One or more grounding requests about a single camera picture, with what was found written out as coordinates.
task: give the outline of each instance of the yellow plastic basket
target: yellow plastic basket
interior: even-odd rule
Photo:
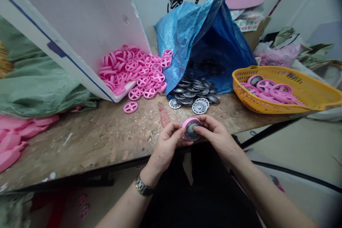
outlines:
[[[253,75],[261,75],[278,84],[292,87],[293,95],[305,106],[279,104],[263,100],[251,94],[240,82],[247,82]],[[290,114],[310,110],[323,111],[342,105],[342,92],[293,69],[277,66],[250,66],[233,72],[233,88],[239,99],[250,110],[264,114]]]

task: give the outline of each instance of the hand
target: hand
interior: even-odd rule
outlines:
[[[176,122],[170,122],[159,133],[156,147],[144,169],[140,173],[146,186],[154,187],[162,173],[170,166],[175,149],[179,146],[192,145],[192,141],[182,140],[185,128]]]
[[[194,127],[195,132],[205,137],[213,145],[224,162],[234,166],[237,161],[245,157],[244,151],[222,123],[208,115],[200,115],[196,118],[202,123],[202,126]]]

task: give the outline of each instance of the blue plastic bag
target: blue plastic bag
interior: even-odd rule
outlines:
[[[163,71],[168,97],[172,97],[169,93],[189,71],[208,76],[218,94],[232,92],[233,71],[257,63],[224,0],[207,0],[203,6],[183,2],[161,18],[155,30],[159,56],[166,49],[173,51],[172,65]],[[207,58],[221,67],[218,76],[196,68]]]

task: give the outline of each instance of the right hand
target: right hand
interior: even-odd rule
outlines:
[[[194,127],[195,132],[212,144],[224,162],[234,166],[246,157],[223,124],[209,115],[200,115],[196,118],[202,126]]]

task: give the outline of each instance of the pile of pink wheels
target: pile of pink wheels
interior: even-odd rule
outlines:
[[[260,75],[251,76],[247,83],[240,84],[255,96],[274,103],[304,104],[292,94],[292,88],[286,84],[277,84],[272,80],[264,79]]]
[[[102,59],[99,77],[116,96],[126,92],[125,84],[136,81],[137,86],[128,93],[132,101],[141,96],[152,99],[157,93],[166,89],[165,76],[162,73],[172,63],[172,51],[164,51],[162,57],[147,54],[137,46],[123,45]],[[124,106],[125,113],[133,113],[138,109],[136,102]]]

